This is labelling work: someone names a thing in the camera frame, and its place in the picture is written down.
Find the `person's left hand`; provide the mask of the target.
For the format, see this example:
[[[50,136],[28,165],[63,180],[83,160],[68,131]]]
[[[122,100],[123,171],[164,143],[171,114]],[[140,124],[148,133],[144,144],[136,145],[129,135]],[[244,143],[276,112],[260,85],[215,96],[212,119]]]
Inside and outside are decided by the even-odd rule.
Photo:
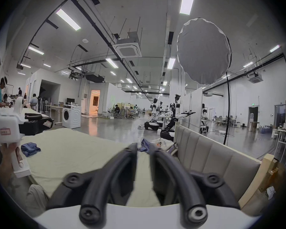
[[[0,146],[0,151],[2,154],[2,160],[0,163],[0,178],[10,177],[13,172],[11,155],[16,154],[18,162],[22,161],[22,156],[20,154],[20,149],[17,143],[2,144]]]

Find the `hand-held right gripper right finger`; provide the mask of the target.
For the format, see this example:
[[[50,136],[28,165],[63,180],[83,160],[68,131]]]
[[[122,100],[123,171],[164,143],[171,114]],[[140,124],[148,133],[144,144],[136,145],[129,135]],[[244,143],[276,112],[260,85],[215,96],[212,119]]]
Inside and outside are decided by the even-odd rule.
[[[149,148],[153,190],[161,206],[180,204],[183,227],[200,227],[208,218],[206,205],[240,210],[236,197],[217,173],[187,170],[171,154]]]

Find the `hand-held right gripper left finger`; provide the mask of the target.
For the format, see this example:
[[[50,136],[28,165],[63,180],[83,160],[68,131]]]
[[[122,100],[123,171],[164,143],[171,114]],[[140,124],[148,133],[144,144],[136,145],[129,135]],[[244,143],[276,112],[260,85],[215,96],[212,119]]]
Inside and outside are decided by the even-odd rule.
[[[55,189],[46,211],[80,205],[78,218],[85,226],[104,226],[107,204],[125,206],[137,169],[137,143],[113,156],[102,168],[69,173]]]

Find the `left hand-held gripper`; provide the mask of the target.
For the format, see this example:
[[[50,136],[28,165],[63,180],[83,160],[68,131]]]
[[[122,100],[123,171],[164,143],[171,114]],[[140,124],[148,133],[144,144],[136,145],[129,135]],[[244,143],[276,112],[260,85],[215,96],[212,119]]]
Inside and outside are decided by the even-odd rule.
[[[0,108],[0,144],[17,143],[20,154],[30,157],[39,151],[36,143],[21,144],[24,136],[37,135],[53,127],[53,120],[44,114],[23,110],[22,97],[16,99],[13,108]],[[11,155],[13,173],[17,178],[31,175],[27,159],[18,162],[16,154]]]

